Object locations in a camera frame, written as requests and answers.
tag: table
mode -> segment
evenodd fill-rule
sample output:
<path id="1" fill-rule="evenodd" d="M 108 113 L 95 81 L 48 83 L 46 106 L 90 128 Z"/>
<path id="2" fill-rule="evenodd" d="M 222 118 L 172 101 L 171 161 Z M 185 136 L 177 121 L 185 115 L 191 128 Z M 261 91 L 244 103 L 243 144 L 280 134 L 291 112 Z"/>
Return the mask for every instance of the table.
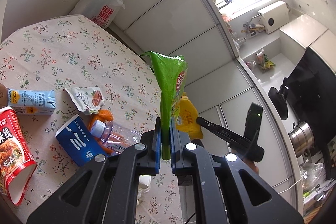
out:
<path id="1" fill-rule="evenodd" d="M 140 133 L 154 129 L 160 115 L 161 91 L 151 68 L 115 37 L 83 15 L 43 21 L 17 30 L 0 44 L 0 80 L 8 88 L 56 91 L 51 116 L 19 115 L 37 168 L 19 207 L 29 214 L 78 169 L 59 145 L 56 131 L 78 113 L 64 88 L 98 86 L 114 120 Z M 89 116 L 80 117 L 88 123 Z M 177 178 L 170 161 L 162 160 L 151 189 L 140 199 L 137 224 L 181 223 Z"/>

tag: silver screw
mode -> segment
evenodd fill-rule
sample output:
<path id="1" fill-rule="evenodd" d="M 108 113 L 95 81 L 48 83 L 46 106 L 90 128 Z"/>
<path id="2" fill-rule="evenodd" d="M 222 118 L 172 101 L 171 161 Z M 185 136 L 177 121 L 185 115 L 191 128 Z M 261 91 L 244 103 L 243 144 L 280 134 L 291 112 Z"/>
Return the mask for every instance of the silver screw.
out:
<path id="1" fill-rule="evenodd" d="M 195 150 L 196 149 L 196 145 L 194 143 L 187 143 L 185 145 L 185 148 L 188 149 L 188 150 Z"/>
<path id="2" fill-rule="evenodd" d="M 237 160 L 237 156 L 233 153 L 229 153 L 225 157 L 228 161 L 236 161 Z"/>
<path id="3" fill-rule="evenodd" d="M 146 145 L 143 144 L 143 143 L 137 143 L 137 144 L 134 146 L 134 148 L 135 148 L 136 150 L 144 150 L 144 149 L 146 148 Z"/>
<path id="4" fill-rule="evenodd" d="M 102 161 L 105 160 L 105 158 L 106 158 L 106 157 L 105 157 L 103 154 L 98 154 L 98 155 L 95 156 L 94 160 L 95 160 L 96 162 L 102 162 Z"/>

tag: white box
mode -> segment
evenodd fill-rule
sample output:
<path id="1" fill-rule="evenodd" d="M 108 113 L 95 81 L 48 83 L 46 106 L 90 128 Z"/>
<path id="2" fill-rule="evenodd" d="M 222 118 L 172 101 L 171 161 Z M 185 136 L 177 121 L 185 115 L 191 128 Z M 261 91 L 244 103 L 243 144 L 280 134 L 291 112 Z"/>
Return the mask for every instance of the white box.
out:
<path id="1" fill-rule="evenodd" d="M 271 33 L 289 22 L 288 9 L 285 2 L 279 0 L 258 11 L 266 33 Z"/>

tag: window sill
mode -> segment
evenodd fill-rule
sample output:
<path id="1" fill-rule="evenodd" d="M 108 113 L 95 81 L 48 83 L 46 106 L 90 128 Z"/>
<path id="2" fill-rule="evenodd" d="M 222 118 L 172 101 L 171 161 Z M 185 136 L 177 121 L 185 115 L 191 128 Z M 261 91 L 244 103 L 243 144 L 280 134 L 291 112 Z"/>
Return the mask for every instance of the window sill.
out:
<path id="1" fill-rule="evenodd" d="M 260 1 L 254 3 L 254 4 L 252 4 L 252 5 L 250 5 L 250 6 L 248 6 L 248 7 L 246 7 L 246 8 L 243 8 L 243 9 L 237 11 L 236 13 L 234 13 L 234 14 L 228 16 L 228 17 L 227 17 L 227 18 L 228 18 L 227 21 L 229 22 L 230 20 L 235 19 L 235 18 L 237 18 L 237 17 L 239 17 L 239 16 L 241 16 L 241 15 L 243 15 L 243 14 L 245 14 L 245 13 L 251 11 L 251 10 L 254 10 L 254 9 L 260 7 L 260 6 L 263 6 L 263 5 L 265 5 L 266 3 L 271 2 L 271 1 L 273 1 L 273 0 L 260 0 Z M 224 8 L 220 9 L 219 12 L 220 12 L 220 13 L 222 13 L 222 12 L 224 13 Z"/>

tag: white snack packet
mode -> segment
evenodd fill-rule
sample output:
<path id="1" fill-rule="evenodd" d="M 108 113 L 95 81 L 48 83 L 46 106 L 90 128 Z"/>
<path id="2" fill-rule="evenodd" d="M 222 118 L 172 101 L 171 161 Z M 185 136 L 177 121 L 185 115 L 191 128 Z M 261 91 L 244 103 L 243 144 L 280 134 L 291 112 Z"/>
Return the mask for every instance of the white snack packet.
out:
<path id="1" fill-rule="evenodd" d="M 80 87 L 65 89 L 71 100 L 75 103 L 77 109 L 80 112 L 84 112 L 86 115 L 98 113 L 104 103 L 104 96 L 101 93 L 100 88 L 94 87 Z"/>

